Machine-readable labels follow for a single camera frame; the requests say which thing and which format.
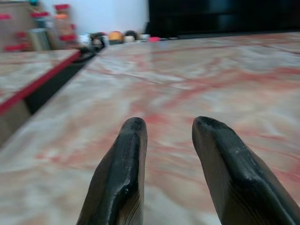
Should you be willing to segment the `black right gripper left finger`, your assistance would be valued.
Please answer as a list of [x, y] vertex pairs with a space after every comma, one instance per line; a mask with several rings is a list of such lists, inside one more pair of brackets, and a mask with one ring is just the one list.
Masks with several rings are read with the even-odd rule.
[[77, 224], [143, 224], [147, 127], [143, 119], [124, 122], [91, 179]]

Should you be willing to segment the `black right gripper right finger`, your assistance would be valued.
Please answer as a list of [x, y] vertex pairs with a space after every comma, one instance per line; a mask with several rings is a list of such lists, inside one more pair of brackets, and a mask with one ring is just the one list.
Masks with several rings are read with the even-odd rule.
[[199, 116], [193, 121], [192, 141], [221, 224], [299, 224], [297, 203], [233, 129]]

